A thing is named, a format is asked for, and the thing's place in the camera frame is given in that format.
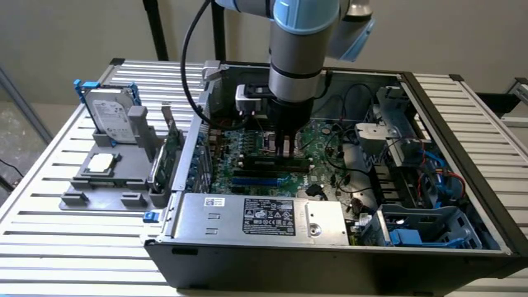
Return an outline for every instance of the metal chassis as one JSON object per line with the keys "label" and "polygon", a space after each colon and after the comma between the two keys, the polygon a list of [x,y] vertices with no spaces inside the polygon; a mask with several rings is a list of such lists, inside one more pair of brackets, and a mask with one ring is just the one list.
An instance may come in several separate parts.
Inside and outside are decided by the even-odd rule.
{"label": "metal chassis", "polygon": [[[270,66],[238,62],[226,64]],[[427,128],[443,143],[511,252],[188,244],[170,237],[176,227],[175,209],[183,195],[178,192],[170,202],[172,208],[162,235],[146,242],[147,252],[171,286],[211,290],[444,296],[479,278],[503,278],[528,266],[527,238],[414,74],[362,69],[332,70],[392,75],[407,86],[416,109],[427,118]]]}

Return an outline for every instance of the blue plastic tab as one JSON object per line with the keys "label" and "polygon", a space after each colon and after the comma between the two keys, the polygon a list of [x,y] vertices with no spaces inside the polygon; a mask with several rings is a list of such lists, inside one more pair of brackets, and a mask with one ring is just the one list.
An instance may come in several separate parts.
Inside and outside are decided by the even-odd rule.
{"label": "blue plastic tab", "polygon": [[130,88],[132,90],[134,104],[142,106],[140,90],[138,89],[135,82],[130,84]]}
{"label": "blue plastic tab", "polygon": [[150,223],[159,223],[159,213],[158,212],[146,212],[143,215],[143,222]]}
{"label": "blue plastic tab", "polygon": [[448,243],[423,243],[423,246],[431,248],[450,248],[456,249],[464,247],[464,238],[455,238]]}
{"label": "blue plastic tab", "polygon": [[358,37],[356,41],[352,43],[352,46],[347,50],[346,54],[339,58],[340,60],[355,62],[358,59],[358,56],[362,53],[364,44],[367,43],[367,40],[370,39],[370,35],[374,29],[374,24],[376,21],[371,19],[370,23],[367,24],[360,36]]}
{"label": "blue plastic tab", "polygon": [[236,0],[215,0],[216,4],[220,5],[222,7],[226,7],[227,9],[231,9],[232,11],[238,11],[238,2]]}
{"label": "blue plastic tab", "polygon": [[390,233],[391,241],[395,246],[422,246],[422,237],[419,230],[396,229]]}
{"label": "blue plastic tab", "polygon": [[327,29],[339,16],[339,0],[278,0],[274,18],[284,31],[315,34]]}
{"label": "blue plastic tab", "polygon": [[74,80],[74,86],[75,86],[75,93],[78,93],[78,95],[79,95],[79,100],[82,101],[83,104],[86,104],[82,82],[83,81],[80,79]]}
{"label": "blue plastic tab", "polygon": [[100,83],[99,82],[84,82],[83,88],[99,88]]}

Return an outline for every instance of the blue latch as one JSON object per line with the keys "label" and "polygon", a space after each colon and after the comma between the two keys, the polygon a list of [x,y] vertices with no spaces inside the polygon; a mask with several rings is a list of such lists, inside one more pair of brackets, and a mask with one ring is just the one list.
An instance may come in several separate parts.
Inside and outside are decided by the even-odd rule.
{"label": "blue latch", "polygon": [[143,215],[144,223],[159,223],[159,213],[158,212],[146,212]]}
{"label": "blue latch", "polygon": [[455,238],[447,243],[424,243],[422,241],[419,230],[396,229],[390,232],[391,241],[395,246],[423,246],[427,248],[458,248],[463,247],[464,238]]}
{"label": "blue latch", "polygon": [[422,246],[419,230],[396,229],[390,233],[391,241],[396,246]]}
{"label": "blue latch", "polygon": [[83,88],[99,88],[100,83],[99,82],[84,82]]}

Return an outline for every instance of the slotted metal surface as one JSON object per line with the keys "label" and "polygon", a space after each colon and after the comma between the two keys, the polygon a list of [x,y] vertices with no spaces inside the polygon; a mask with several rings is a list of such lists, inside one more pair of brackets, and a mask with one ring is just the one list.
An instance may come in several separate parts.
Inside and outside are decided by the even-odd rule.
{"label": "slotted metal surface", "polygon": [[[191,65],[188,72],[194,96],[198,98],[200,66]],[[439,75],[430,76],[430,83],[434,84],[439,77]],[[126,84],[132,81],[139,85],[142,100],[150,109],[148,122],[156,127],[158,133],[160,135],[167,133],[159,110],[163,101],[178,104],[178,106],[174,105],[172,110],[179,120],[179,127],[186,129],[192,111],[183,97],[179,64],[127,61],[123,66],[111,68],[106,74],[106,82]],[[470,132],[464,130],[463,125],[458,127],[462,129],[460,133]],[[143,249],[138,237],[146,232],[142,223],[143,213],[66,212],[59,209],[60,195],[68,188],[68,180],[78,172],[94,145],[92,131],[94,123],[80,106],[0,209],[0,294],[186,296],[186,292],[176,292],[166,284]],[[508,150],[512,152],[508,145],[502,142],[492,144],[504,146],[504,152]],[[507,166],[507,168],[518,169],[518,174],[526,174],[523,169],[515,166]],[[491,175],[504,173],[491,170],[486,172]],[[502,199],[504,204],[510,205],[508,209],[519,222],[524,222],[528,226],[528,215],[523,210],[528,207],[526,200],[522,204],[519,196],[511,193],[503,193]],[[527,279],[528,270],[504,280],[478,280],[460,291],[450,294],[450,297],[527,296]],[[192,295],[248,296],[255,294],[195,291]],[[279,294],[268,293],[259,295],[279,296]]]}
{"label": "slotted metal surface", "polygon": [[448,75],[415,76],[516,223],[528,227],[524,145],[464,82],[454,81]]}

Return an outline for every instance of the blue cable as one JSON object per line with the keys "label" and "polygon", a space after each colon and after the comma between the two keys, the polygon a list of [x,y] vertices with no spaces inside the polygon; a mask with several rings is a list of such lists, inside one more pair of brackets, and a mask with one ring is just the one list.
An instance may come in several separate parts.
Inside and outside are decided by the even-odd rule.
{"label": "blue cable", "polygon": [[444,168],[446,167],[446,161],[443,159],[440,159],[434,153],[430,153],[428,151],[424,151],[420,149],[419,153],[426,154],[426,156],[428,156],[431,159],[434,159],[435,161],[438,161],[440,163],[440,167]]}

